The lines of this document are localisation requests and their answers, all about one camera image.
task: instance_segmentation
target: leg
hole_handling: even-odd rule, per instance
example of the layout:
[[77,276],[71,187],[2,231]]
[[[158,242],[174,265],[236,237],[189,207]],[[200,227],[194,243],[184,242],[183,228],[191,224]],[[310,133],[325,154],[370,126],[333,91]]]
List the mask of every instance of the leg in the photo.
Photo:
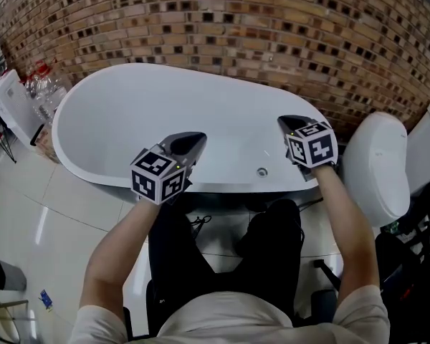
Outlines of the leg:
[[291,200],[256,215],[237,251],[244,257],[233,273],[236,290],[268,301],[289,317],[300,272],[300,211]]
[[211,291],[214,271],[198,250],[177,206],[164,205],[148,235],[155,312],[160,326],[178,308]]

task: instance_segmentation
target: person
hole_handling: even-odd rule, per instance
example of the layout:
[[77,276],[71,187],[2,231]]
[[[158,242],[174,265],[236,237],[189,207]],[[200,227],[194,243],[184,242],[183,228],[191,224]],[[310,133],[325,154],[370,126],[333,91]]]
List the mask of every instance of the person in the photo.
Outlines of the person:
[[141,200],[92,253],[71,344],[128,341],[123,285],[147,235],[157,336],[144,343],[387,343],[370,224],[330,166],[312,172],[344,264],[332,323],[292,324],[303,241],[292,201],[257,214],[236,247],[239,266],[215,274],[185,216]]

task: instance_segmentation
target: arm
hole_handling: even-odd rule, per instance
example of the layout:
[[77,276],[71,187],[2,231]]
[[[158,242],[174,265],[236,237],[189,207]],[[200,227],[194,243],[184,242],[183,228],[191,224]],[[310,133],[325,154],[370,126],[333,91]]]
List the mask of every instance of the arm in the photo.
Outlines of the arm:
[[312,172],[320,186],[331,229],[343,257],[339,305],[344,298],[360,287],[379,286],[373,230],[331,167],[320,166],[314,168]]
[[96,305],[123,317],[123,285],[160,206],[140,200],[95,248],[85,273],[80,308]]

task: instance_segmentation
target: white bathtub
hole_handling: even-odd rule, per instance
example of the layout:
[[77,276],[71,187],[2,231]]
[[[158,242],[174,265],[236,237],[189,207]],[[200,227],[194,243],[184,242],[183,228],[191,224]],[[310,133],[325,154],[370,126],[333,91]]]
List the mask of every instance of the white bathtub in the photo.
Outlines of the white bathtub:
[[[75,85],[59,106],[52,139],[62,164],[83,180],[130,187],[129,164],[171,133],[208,140],[190,180],[193,192],[312,188],[285,158],[281,115],[325,118],[302,98],[228,77],[154,64],[122,64]],[[267,176],[259,177],[258,168]]]

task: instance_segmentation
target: blue object on floor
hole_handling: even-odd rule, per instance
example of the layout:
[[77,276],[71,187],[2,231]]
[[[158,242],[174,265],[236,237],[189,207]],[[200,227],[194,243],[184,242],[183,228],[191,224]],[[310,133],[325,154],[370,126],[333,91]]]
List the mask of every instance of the blue object on floor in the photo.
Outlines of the blue object on floor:
[[46,293],[46,290],[41,291],[39,299],[43,302],[48,312],[52,310],[52,301],[51,298],[49,298],[49,295]]

